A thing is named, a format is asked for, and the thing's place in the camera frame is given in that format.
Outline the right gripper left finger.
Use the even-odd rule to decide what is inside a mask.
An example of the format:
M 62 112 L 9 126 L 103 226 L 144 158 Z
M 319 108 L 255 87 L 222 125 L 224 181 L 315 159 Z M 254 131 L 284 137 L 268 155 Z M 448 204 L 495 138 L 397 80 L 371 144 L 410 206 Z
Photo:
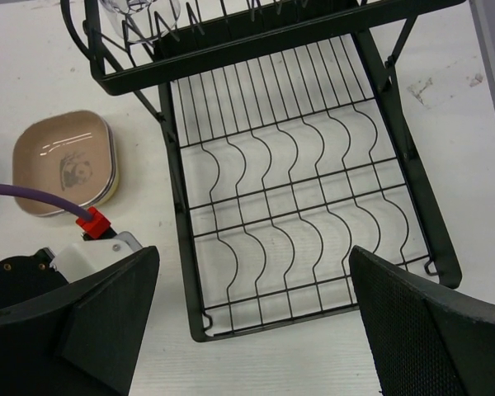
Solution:
M 0 311 L 0 395 L 126 395 L 159 263 L 145 247 Z

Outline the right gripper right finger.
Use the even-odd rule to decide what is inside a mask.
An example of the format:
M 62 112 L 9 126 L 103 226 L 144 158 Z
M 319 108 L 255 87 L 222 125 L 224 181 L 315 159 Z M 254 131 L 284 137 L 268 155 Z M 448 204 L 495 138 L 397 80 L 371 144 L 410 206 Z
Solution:
M 351 279 L 384 395 L 495 395 L 495 304 L 362 247 Z

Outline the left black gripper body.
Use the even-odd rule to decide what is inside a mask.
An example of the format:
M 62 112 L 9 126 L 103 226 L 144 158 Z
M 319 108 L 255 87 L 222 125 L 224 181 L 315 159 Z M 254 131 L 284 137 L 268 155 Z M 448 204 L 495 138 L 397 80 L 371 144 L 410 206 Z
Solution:
M 0 311 L 34 299 L 68 284 L 51 262 L 48 247 L 31 256 L 7 257 L 0 261 Z

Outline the yellow square panda plate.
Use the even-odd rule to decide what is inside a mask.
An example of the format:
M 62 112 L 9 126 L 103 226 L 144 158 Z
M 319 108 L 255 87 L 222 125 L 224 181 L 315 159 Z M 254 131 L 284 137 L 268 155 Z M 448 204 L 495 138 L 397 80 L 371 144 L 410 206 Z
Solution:
M 101 195 L 101 197 L 93 204 L 94 206 L 103 205 L 106 203 L 117 191 L 120 182 L 120 174 L 116 173 L 113 181 L 107 187 L 106 191 Z

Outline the brown square panda plate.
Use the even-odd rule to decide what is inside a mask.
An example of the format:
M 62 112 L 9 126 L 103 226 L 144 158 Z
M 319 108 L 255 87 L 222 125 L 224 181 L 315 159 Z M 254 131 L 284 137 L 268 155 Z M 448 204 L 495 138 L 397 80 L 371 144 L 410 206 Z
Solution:
M 104 118 L 72 111 L 40 120 L 17 139 L 12 184 L 83 208 L 110 199 L 119 183 L 116 142 Z

